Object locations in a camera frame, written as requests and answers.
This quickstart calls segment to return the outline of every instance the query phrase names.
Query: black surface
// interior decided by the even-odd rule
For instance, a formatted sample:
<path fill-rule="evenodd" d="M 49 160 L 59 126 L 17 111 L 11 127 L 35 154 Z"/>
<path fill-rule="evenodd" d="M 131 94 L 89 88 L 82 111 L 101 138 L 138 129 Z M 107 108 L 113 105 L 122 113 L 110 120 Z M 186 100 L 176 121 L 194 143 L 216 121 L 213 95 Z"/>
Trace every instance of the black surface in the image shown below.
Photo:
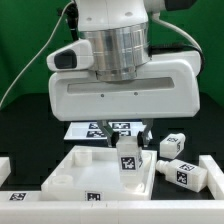
<path fill-rule="evenodd" d="M 54 63 L 57 69 L 76 68 L 77 57 L 73 50 L 65 50 L 55 55 Z"/>
<path fill-rule="evenodd" d="M 189 9 L 197 0 L 165 0 L 167 11 Z"/>
<path fill-rule="evenodd" d="M 64 156 L 76 145 L 107 147 L 106 141 L 64 142 L 69 123 L 51 113 L 48 94 L 25 95 L 0 112 L 0 156 L 9 156 L 12 173 L 1 190 L 40 190 Z M 156 119 L 150 149 L 170 133 L 186 135 L 185 150 L 178 159 L 197 165 L 199 155 L 212 155 L 224 168 L 224 109 L 201 94 L 201 110 L 194 118 Z M 156 172 L 152 199 L 213 199 L 205 188 L 195 193 L 165 181 Z"/>

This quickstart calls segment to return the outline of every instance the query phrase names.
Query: metal cylinder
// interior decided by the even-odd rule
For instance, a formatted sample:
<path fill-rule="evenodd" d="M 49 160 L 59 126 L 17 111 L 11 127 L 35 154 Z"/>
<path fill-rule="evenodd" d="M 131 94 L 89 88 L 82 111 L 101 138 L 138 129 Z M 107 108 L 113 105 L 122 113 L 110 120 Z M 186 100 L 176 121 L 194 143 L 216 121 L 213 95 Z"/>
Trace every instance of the metal cylinder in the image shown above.
<path fill-rule="evenodd" d="M 150 60 L 147 40 L 148 23 L 93 32 L 80 37 L 92 44 L 94 66 L 100 81 L 121 81 L 136 78 L 136 66 Z"/>

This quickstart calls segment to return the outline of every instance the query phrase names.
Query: small white cube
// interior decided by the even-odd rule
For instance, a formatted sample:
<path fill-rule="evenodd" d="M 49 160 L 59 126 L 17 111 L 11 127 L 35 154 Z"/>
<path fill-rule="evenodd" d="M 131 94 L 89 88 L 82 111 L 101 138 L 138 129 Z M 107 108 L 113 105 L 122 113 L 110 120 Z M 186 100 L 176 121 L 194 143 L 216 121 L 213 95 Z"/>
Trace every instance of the small white cube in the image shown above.
<path fill-rule="evenodd" d="M 160 142 L 160 157 L 175 159 L 184 149 L 185 140 L 184 134 L 170 134 Z"/>

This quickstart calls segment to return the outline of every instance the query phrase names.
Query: white cube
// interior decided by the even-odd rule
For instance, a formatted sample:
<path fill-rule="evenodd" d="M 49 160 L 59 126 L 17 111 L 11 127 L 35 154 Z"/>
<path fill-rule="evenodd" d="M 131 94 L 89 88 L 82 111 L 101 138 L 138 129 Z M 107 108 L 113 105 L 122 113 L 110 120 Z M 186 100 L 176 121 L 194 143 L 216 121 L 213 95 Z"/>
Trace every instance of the white cube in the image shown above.
<path fill-rule="evenodd" d="M 136 137 L 122 136 L 116 144 L 120 169 L 120 180 L 123 184 L 140 184 L 144 176 L 142 148 Z"/>
<path fill-rule="evenodd" d="M 184 149 L 186 137 L 184 134 L 170 134 L 160 142 L 160 157 L 175 159 Z"/>

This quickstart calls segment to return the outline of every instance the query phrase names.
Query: green background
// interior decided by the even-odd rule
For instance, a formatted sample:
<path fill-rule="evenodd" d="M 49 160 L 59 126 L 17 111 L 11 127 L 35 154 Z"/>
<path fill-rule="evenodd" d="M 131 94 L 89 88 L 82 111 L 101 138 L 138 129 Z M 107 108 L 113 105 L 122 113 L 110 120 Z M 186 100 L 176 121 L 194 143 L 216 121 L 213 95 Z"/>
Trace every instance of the green background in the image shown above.
<path fill-rule="evenodd" d="M 0 98 L 18 73 L 48 40 L 68 0 L 0 0 Z M 199 77 L 200 91 L 224 106 L 224 1 L 198 0 L 189 10 L 162 12 L 161 19 L 184 29 L 201 45 L 206 67 Z M 178 34 L 150 24 L 153 44 L 183 41 Z M 65 20 L 53 41 L 10 92 L 6 104 L 27 93 L 48 92 L 51 72 L 46 57 L 72 41 Z"/>

